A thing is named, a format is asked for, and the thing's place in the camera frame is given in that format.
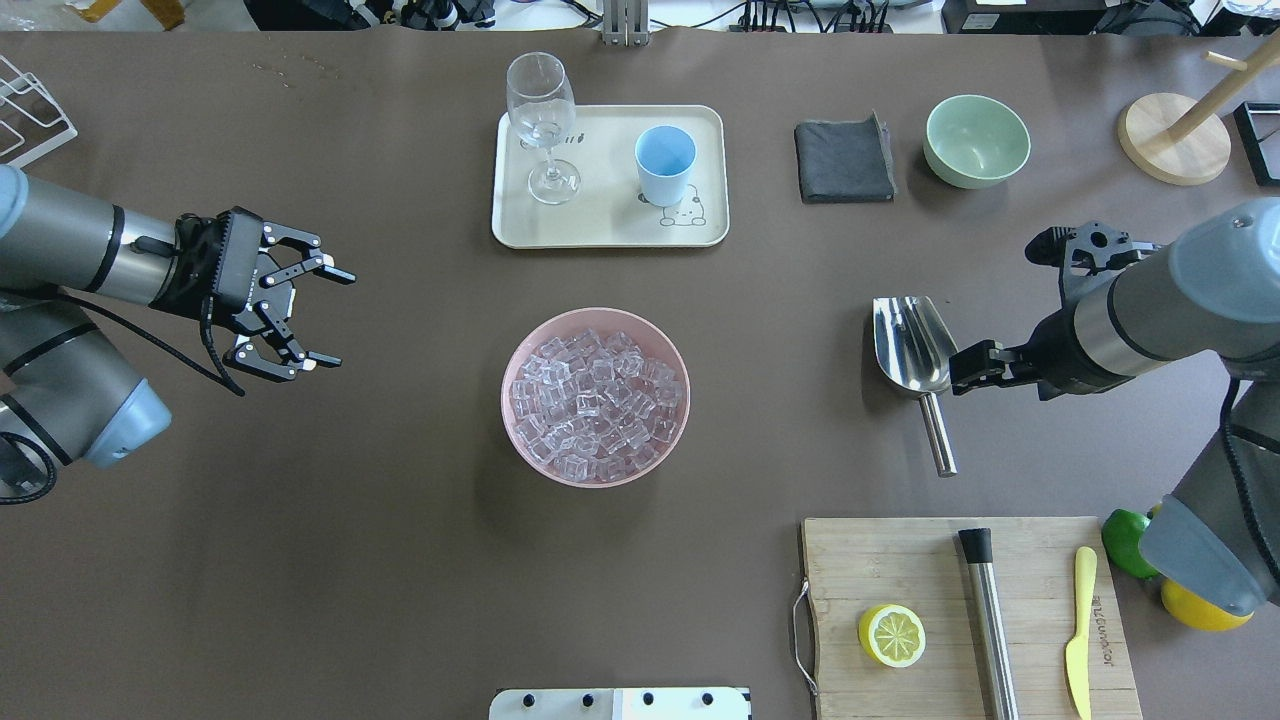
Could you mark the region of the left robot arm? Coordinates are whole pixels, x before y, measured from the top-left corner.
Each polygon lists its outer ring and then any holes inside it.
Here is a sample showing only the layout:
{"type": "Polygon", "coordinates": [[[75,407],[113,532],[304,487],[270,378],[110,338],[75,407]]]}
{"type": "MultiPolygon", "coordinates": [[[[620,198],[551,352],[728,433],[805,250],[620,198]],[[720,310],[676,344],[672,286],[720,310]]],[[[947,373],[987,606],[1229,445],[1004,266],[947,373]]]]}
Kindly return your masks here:
{"type": "Polygon", "coordinates": [[[95,322],[93,293],[193,320],[211,366],[163,345],[234,395],[239,370],[293,380],[340,360],[289,328],[294,283],[340,284],[316,234],[232,208],[173,222],[3,168],[1,475],[6,506],[42,498],[61,468],[108,468],[165,430],[172,413],[95,322]]]}

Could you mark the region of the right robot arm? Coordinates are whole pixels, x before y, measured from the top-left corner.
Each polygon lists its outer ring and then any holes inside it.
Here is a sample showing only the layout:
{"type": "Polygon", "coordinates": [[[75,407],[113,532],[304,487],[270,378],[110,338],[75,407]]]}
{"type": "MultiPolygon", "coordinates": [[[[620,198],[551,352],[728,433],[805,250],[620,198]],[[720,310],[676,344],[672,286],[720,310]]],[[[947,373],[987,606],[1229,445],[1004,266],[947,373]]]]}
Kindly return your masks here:
{"type": "Polygon", "coordinates": [[[1201,402],[1210,432],[1138,548],[1166,580],[1243,618],[1277,602],[1279,205],[1249,199],[1169,243],[1100,222],[1027,245],[1059,272],[1060,307],[1019,345],[950,361],[954,393],[1033,386],[1042,400],[1130,382],[1201,402]]]}

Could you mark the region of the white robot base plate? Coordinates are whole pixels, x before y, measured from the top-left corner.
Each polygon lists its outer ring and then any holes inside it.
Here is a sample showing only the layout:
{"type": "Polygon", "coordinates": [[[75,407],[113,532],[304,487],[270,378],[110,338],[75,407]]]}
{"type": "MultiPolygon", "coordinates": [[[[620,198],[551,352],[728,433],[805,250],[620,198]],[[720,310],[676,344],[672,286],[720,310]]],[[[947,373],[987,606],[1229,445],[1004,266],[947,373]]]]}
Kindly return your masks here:
{"type": "Polygon", "coordinates": [[[727,685],[504,689],[489,719],[751,719],[748,688],[727,685]]]}

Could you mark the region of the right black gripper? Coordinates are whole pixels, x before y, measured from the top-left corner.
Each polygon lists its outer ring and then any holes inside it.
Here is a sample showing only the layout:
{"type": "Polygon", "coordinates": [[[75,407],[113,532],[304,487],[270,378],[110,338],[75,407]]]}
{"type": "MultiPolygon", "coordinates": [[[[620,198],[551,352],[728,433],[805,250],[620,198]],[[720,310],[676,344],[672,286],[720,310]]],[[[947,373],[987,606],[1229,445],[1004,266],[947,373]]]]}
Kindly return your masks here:
{"type": "Polygon", "coordinates": [[[1160,243],[1098,222],[1039,232],[1027,243],[1025,259],[1061,270],[1062,307],[1033,331],[1030,360],[1025,346],[1010,348],[995,340],[952,355],[952,393],[1037,383],[1039,400],[1047,401],[1106,392],[1149,372],[1151,356],[1135,345],[1123,316],[1133,306],[1126,300],[1116,305],[1115,295],[1142,278],[1148,264],[1139,261],[1160,250],[1160,243]]]}

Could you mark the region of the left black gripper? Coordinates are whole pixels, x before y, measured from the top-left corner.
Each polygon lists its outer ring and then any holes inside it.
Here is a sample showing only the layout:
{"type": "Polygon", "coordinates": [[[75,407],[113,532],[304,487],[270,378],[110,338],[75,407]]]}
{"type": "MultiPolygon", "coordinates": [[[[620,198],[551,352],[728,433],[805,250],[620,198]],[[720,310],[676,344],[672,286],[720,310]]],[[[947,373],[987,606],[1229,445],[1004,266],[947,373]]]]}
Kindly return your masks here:
{"type": "Polygon", "coordinates": [[[172,265],[150,307],[193,320],[207,316],[234,331],[227,364],[268,380],[342,366],[340,357],[305,350],[288,325],[293,282],[302,275],[357,281],[323,251],[317,234],[268,224],[243,208],[212,218],[183,214],[174,232],[172,265]]]}

